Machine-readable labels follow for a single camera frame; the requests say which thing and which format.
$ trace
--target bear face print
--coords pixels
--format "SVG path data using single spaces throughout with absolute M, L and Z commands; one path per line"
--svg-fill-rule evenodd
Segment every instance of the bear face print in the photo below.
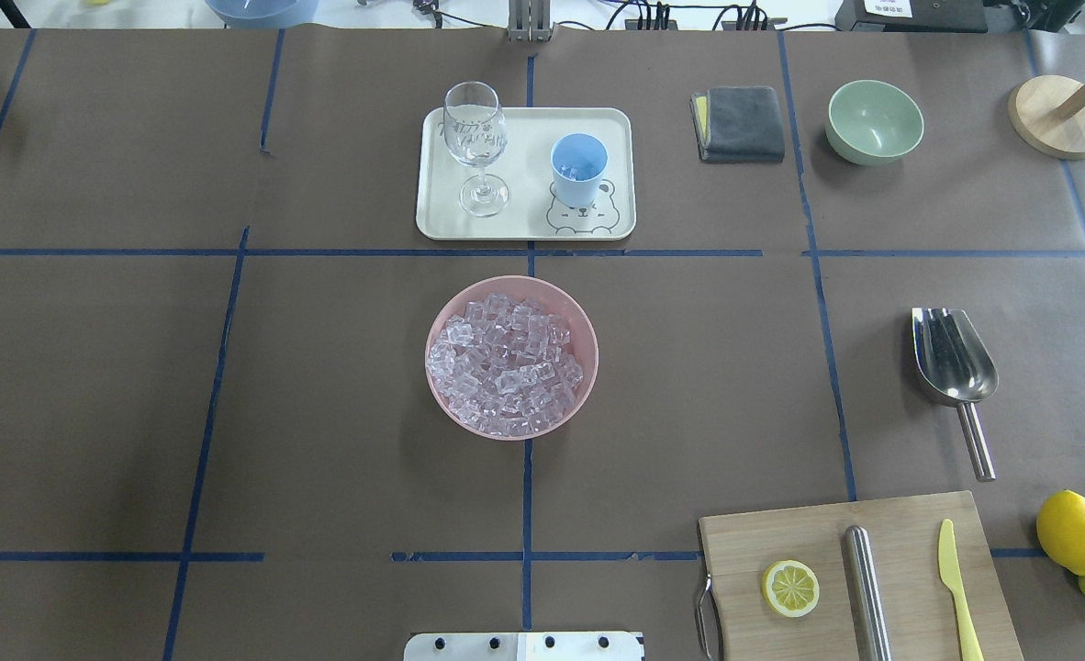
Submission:
M 547 209 L 546 221 L 554 227 L 556 236 L 612 234 L 612 229 L 620 224 L 620 209 L 612 198 L 615 183 L 604 179 L 599 188 L 592 204 L 567 206 L 556 196 L 554 183 L 551 185 L 551 208 Z

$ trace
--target clear wine glass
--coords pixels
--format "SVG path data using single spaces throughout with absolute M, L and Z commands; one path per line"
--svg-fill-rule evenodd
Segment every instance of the clear wine glass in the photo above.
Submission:
M 510 201 L 510 188 L 485 168 L 506 151 L 506 116 L 498 93 L 484 82 L 462 82 L 445 94 L 445 144 L 459 164 L 475 167 L 462 183 L 460 202 L 476 217 L 489 217 Z

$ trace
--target pink bowl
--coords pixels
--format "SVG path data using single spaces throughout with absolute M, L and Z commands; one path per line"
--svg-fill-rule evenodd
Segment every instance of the pink bowl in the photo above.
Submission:
M 478 432 L 474 428 L 461 422 L 457 418 L 457 415 L 454 415 L 449 410 L 449 402 L 446 401 L 444 395 L 438 393 L 437 385 L 432 380 L 432 373 L 429 372 L 429 351 L 432 348 L 434 340 L 437 339 L 437 334 L 441 334 L 445 322 L 449 321 L 449 317 L 451 315 L 465 317 L 465 305 L 469 302 L 484 301 L 485 297 L 493 293 L 508 295 L 514 298 L 514 301 L 522 301 L 522 298 L 527 297 L 534 298 L 542 307 L 546 307 L 548 314 L 558 314 L 560 317 L 567 319 L 567 327 L 571 330 L 571 343 L 567 344 L 567 351 L 579 361 L 580 368 L 584 368 L 584 380 L 575 387 L 575 406 L 567 411 L 567 415 L 563 416 L 562 420 L 552 425 L 550 430 L 535 432 L 525 436 L 495 436 Z M 497 441 L 525 441 L 526 438 L 537 438 L 542 434 L 558 430 L 564 422 L 571 420 L 572 415 L 575 415 L 580 406 L 584 406 L 584 402 L 587 402 L 587 395 L 592 392 L 592 385 L 596 384 L 596 372 L 599 366 L 600 347 L 596 342 L 596 330 L 592 328 L 592 321 L 587 318 L 587 313 L 584 313 L 584 308 L 579 307 L 579 304 L 576 304 L 575 298 L 572 298 L 570 294 L 546 280 L 539 280 L 537 277 L 499 276 L 470 284 L 445 304 L 441 314 L 437 315 L 436 321 L 432 322 L 432 327 L 429 330 L 429 340 L 424 346 L 424 376 L 429 380 L 429 390 L 432 390 L 432 396 L 437 398 L 441 409 L 454 422 L 465 428 L 467 431 Z

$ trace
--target blue bowl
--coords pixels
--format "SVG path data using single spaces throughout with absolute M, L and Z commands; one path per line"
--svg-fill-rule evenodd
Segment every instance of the blue bowl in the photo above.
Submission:
M 307 24 L 319 0 L 204 0 L 229 27 L 278 29 Z

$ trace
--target wooden cutting board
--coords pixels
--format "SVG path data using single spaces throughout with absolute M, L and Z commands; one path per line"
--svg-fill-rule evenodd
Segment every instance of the wooden cutting board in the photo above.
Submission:
M 869 531 L 879 593 L 898 661 L 959 658 L 955 606 L 939 579 L 939 527 L 955 522 L 962 584 L 986 661 L 1022 660 L 1008 603 L 999 589 L 970 492 L 867 499 L 699 520 L 706 570 L 727 661 L 858 657 L 844 531 Z M 819 602 L 803 618 L 784 618 L 762 598 L 762 575 L 777 560 L 799 560 L 816 573 Z

